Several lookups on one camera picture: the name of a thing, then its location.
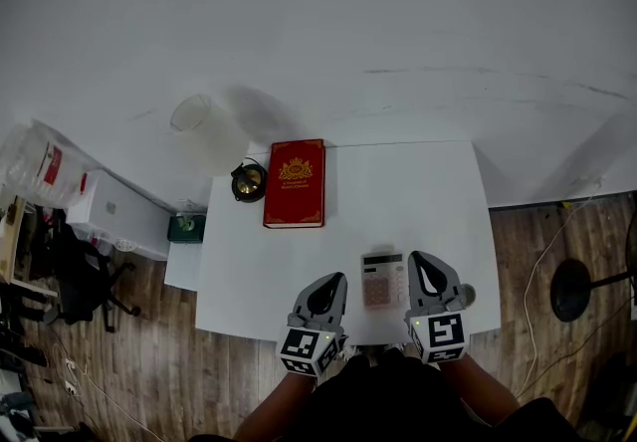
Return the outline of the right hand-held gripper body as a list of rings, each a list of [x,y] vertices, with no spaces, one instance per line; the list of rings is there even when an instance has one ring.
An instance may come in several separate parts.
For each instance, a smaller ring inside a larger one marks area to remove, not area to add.
[[[407,332],[423,363],[454,361],[465,355],[469,345],[464,328],[465,308],[463,297],[410,301],[405,314]]]

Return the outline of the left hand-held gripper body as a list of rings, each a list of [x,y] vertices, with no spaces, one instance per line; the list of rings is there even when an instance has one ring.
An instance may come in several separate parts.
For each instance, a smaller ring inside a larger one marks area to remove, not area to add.
[[[277,343],[276,356],[287,372],[321,377],[346,340],[343,327],[290,314]]]

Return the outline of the white calculator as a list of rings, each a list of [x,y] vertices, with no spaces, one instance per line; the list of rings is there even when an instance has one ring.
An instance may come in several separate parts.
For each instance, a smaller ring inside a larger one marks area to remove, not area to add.
[[[403,253],[376,252],[361,257],[363,304],[368,309],[390,309],[408,299],[408,278]]]

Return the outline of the person's right forearm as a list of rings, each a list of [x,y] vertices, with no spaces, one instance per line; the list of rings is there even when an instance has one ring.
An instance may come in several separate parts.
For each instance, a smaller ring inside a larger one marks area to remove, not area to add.
[[[514,395],[468,354],[443,361],[439,369],[450,387],[484,422],[498,425],[521,409]]]

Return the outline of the person's left forearm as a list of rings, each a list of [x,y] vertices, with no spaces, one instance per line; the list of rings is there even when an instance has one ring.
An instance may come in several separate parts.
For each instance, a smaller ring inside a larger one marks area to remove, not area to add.
[[[308,403],[317,381],[288,373],[268,397],[238,427],[236,442],[274,442]]]

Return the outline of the person's black clothing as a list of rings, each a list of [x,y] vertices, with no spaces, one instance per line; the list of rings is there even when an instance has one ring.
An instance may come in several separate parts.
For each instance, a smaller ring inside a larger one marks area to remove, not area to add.
[[[188,442],[236,442],[198,434]],[[491,426],[455,393],[439,365],[391,349],[354,357],[323,384],[274,442],[584,442],[546,398]]]

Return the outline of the red hardcover book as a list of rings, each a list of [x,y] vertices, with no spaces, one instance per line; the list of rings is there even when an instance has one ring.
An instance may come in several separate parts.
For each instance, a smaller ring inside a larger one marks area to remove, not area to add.
[[[322,139],[275,142],[268,166],[263,226],[324,226],[325,147]]]

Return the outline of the black round stand base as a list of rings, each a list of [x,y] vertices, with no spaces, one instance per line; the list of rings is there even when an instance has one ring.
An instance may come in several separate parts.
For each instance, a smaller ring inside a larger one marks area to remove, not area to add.
[[[572,323],[586,311],[592,290],[624,280],[637,280],[637,268],[592,281],[583,262],[566,259],[557,267],[551,280],[549,297],[552,312],[561,322]]]

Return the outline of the white drawer cabinet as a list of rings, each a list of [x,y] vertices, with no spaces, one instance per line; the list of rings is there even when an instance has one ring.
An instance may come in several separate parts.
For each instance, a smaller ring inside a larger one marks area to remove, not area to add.
[[[171,243],[164,284],[181,290],[197,292],[202,248],[201,243]]]

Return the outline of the dark green box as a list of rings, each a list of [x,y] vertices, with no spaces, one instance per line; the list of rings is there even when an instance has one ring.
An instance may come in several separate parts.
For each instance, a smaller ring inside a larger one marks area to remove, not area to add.
[[[167,240],[177,244],[201,244],[204,239],[206,216],[181,214],[169,220]]]

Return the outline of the white shade table lamp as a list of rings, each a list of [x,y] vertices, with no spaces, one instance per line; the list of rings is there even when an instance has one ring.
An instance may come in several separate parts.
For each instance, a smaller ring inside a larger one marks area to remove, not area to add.
[[[180,103],[170,118],[170,128],[208,177],[231,177],[236,201],[254,203],[265,196],[265,168],[252,159],[244,164],[248,135],[208,96],[194,95]]]

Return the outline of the white water dispenser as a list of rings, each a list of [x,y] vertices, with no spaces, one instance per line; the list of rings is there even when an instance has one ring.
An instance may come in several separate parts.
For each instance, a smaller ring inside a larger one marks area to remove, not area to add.
[[[124,242],[145,258],[165,262],[171,213],[103,170],[87,174],[80,201],[68,209],[66,222],[112,245]]]

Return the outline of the black office chair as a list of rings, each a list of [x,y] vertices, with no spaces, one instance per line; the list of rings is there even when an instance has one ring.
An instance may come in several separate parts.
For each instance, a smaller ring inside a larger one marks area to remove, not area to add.
[[[117,280],[124,272],[134,271],[135,265],[124,262],[115,269],[111,259],[91,243],[80,240],[70,225],[57,220],[52,226],[52,272],[59,287],[57,303],[43,314],[45,325],[64,321],[71,326],[91,322],[94,312],[101,309],[106,332],[114,332],[108,312],[117,307],[129,316],[139,317],[140,307],[128,308],[113,293]]]

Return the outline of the clear water bottle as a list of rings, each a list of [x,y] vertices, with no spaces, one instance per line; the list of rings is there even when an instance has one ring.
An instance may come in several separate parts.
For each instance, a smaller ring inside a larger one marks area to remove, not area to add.
[[[0,146],[0,180],[34,205],[76,205],[90,170],[76,150],[34,126],[16,124]]]

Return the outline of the wooden desk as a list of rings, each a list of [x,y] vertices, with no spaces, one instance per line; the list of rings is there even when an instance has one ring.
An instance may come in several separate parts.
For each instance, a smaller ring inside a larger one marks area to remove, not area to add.
[[[26,201],[16,196],[4,218],[4,233],[0,237],[0,281],[56,299],[59,296],[56,291],[21,281],[15,276],[18,241],[25,208]]]

